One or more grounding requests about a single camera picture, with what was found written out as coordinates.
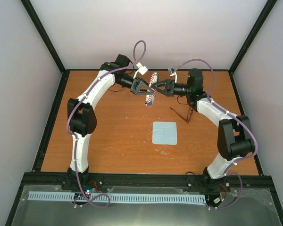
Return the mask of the american flag glasses case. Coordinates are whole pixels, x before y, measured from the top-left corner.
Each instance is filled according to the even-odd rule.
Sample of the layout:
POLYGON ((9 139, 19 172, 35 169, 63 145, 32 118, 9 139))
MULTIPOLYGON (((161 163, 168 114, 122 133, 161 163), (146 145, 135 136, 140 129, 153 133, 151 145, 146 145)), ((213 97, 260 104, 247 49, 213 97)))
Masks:
MULTIPOLYGON (((151 87, 151 85, 153 83, 156 83, 156 82, 158 82, 158 73, 157 72, 153 72, 151 77, 150 77, 149 86, 151 87)), ((153 106, 153 103, 154 103, 154 100, 155 100, 155 97, 156 97, 156 93, 157 93, 157 91, 154 89, 152 94, 147 94, 146 95, 145 105, 147 107, 152 107, 153 106)))

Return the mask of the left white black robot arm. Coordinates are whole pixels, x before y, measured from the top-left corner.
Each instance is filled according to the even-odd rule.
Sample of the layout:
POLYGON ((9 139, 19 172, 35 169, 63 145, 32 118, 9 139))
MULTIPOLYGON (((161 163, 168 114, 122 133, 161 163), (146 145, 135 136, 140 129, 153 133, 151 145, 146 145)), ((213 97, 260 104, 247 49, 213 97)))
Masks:
POLYGON ((153 95, 154 91, 141 78, 126 73, 130 59, 119 54, 114 62, 102 64, 95 80, 76 99, 67 103, 67 133, 72 136, 72 160, 67 174, 77 189, 88 186, 88 148, 92 133, 97 126, 95 108, 103 95, 114 84, 128 88, 135 95, 153 95))

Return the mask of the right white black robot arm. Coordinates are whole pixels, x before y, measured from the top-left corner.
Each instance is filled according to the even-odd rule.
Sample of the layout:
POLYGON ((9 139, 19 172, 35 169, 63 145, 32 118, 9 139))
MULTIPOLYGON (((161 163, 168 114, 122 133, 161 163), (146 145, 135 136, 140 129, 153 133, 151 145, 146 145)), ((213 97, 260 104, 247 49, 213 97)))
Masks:
POLYGON ((224 181, 229 169, 239 161, 255 155, 258 144, 251 132, 250 120, 246 115, 236 115, 214 101, 203 89, 203 74, 200 69, 190 69, 186 83, 176 79, 159 81, 153 73, 150 88, 167 97, 186 97, 189 107, 213 122, 218 128, 218 154, 204 169, 200 184, 204 189, 213 190, 224 181))

